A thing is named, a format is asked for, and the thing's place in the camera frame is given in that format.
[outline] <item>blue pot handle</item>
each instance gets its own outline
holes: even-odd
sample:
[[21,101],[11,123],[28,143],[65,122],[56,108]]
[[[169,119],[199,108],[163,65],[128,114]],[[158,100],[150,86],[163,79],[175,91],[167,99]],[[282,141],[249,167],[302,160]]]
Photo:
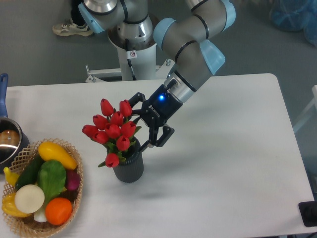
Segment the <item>blue pot handle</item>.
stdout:
[[7,118],[8,112],[5,106],[6,88],[8,87],[9,76],[7,73],[0,75],[0,118]]

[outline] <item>sneaker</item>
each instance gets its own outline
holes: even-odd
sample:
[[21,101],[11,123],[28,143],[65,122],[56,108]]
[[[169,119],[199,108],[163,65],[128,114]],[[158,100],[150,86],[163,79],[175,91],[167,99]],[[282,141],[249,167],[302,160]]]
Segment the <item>sneaker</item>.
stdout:
[[67,19],[63,23],[53,26],[53,32],[58,36],[81,35],[90,36],[94,32],[84,24],[83,26],[76,25],[72,19]]

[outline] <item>wicker basket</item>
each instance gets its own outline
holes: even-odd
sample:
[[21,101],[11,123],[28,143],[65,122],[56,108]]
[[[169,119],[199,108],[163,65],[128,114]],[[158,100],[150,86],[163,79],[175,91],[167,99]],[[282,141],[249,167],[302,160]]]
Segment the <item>wicker basket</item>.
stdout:
[[[26,217],[26,218],[17,218],[8,214],[3,213],[4,220],[6,221],[7,225],[10,227],[10,230],[14,232],[16,235],[20,237],[34,237],[34,238],[46,238],[50,237],[61,230],[63,230],[74,218],[80,204],[80,200],[82,197],[82,190],[83,190],[83,165],[80,158],[78,151],[75,149],[74,146],[65,142],[60,139],[44,139],[42,141],[38,141],[33,143],[32,145],[28,145],[27,148],[23,149],[17,157],[15,157],[12,165],[10,167],[12,172],[17,174],[21,174],[24,168],[28,165],[28,163],[34,158],[35,154],[38,152],[39,145],[44,141],[51,141],[56,144],[61,145],[72,157],[77,161],[77,169],[76,172],[80,176],[80,185],[77,191],[66,191],[61,193],[60,196],[69,199],[73,205],[73,212],[70,218],[64,224],[60,226],[51,225],[48,222],[39,223],[34,221],[33,215]],[[12,187],[7,182],[4,185],[3,196],[10,193],[14,193],[14,187]]]

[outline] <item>tulip bouquet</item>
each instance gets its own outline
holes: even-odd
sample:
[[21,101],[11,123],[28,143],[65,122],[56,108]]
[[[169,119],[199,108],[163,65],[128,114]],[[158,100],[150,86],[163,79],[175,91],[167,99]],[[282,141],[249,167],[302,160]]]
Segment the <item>tulip bouquet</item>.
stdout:
[[116,167],[126,161],[129,148],[136,143],[134,135],[141,127],[136,126],[138,119],[129,120],[132,108],[128,100],[121,101],[116,111],[108,100],[102,99],[101,112],[103,115],[93,116],[95,125],[85,125],[82,132],[107,149],[107,157],[98,167]]

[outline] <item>yellow squash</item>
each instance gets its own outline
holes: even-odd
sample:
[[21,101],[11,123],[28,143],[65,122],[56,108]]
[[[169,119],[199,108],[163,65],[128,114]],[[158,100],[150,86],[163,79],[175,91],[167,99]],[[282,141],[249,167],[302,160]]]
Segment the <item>yellow squash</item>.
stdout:
[[67,170],[74,170],[77,167],[76,160],[60,145],[50,141],[39,145],[39,154],[45,161],[57,160]]
[[7,180],[7,182],[14,187],[20,175],[11,172],[8,167],[5,167],[3,169],[3,172],[5,174],[5,180]]
[[15,193],[8,194],[2,199],[2,211],[8,215],[12,215],[14,217],[28,217],[31,214],[27,214],[19,211],[14,203]]

